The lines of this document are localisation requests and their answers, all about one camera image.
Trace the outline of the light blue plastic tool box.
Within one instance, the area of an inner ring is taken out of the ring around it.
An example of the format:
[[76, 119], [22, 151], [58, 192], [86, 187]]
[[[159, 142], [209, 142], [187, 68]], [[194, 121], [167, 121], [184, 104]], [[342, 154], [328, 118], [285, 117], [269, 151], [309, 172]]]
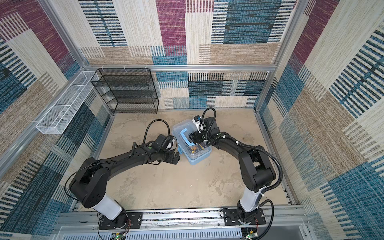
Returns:
[[205, 142], [200, 143], [204, 150], [191, 154], [190, 146], [194, 146], [189, 135], [197, 131], [197, 127], [194, 125], [192, 120], [185, 120], [173, 126], [172, 134], [177, 138], [178, 141], [178, 152], [184, 154], [191, 165], [196, 165], [202, 160], [208, 158], [212, 152], [212, 147], [207, 146]]

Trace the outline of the yellow black utility knife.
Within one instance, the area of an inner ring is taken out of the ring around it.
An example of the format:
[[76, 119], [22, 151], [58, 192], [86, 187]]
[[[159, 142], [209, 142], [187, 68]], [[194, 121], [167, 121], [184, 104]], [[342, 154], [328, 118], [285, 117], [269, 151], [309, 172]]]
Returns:
[[191, 154], [198, 153], [198, 152], [200, 152], [202, 150], [204, 150], [204, 147], [201, 144], [196, 144], [194, 146], [190, 146]]

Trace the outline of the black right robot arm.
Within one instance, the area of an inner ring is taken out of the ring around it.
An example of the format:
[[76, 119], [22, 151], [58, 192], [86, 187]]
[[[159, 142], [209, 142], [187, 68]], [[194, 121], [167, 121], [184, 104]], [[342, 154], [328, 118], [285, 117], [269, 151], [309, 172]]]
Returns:
[[238, 222], [249, 225], [256, 220], [261, 211], [263, 195], [280, 184], [273, 181], [277, 175], [271, 163], [272, 157], [262, 146], [246, 145], [226, 132], [221, 132], [213, 117], [198, 121], [199, 116], [193, 119], [197, 130], [188, 134], [194, 144], [205, 143], [218, 150], [225, 151], [239, 162], [241, 177], [245, 184], [242, 198], [237, 205]]

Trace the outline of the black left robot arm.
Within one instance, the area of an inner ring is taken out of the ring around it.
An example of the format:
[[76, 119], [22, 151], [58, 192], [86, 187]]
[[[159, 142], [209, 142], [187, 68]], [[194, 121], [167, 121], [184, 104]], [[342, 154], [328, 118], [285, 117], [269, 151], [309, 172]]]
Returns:
[[70, 192], [87, 209], [94, 209], [110, 221], [125, 223], [127, 215], [123, 207], [106, 194], [108, 181], [137, 166], [158, 163], [176, 165], [180, 153], [173, 149], [173, 138], [159, 135], [155, 141], [138, 145], [124, 154], [96, 160], [86, 159], [69, 184]]

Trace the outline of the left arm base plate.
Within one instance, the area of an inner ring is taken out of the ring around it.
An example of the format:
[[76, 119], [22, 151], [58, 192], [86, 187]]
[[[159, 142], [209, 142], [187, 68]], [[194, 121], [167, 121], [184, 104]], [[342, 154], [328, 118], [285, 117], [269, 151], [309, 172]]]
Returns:
[[130, 230], [140, 229], [143, 212], [122, 212], [114, 220], [102, 216], [98, 224], [99, 230]]

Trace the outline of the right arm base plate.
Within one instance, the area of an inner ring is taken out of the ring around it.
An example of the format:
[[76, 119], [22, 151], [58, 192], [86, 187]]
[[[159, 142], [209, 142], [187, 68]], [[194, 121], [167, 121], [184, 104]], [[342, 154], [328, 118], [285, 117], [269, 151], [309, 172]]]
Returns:
[[219, 211], [219, 215], [224, 219], [226, 226], [239, 225], [265, 225], [266, 219], [261, 208], [252, 212], [244, 212], [241, 208], [228, 209], [223, 208]]

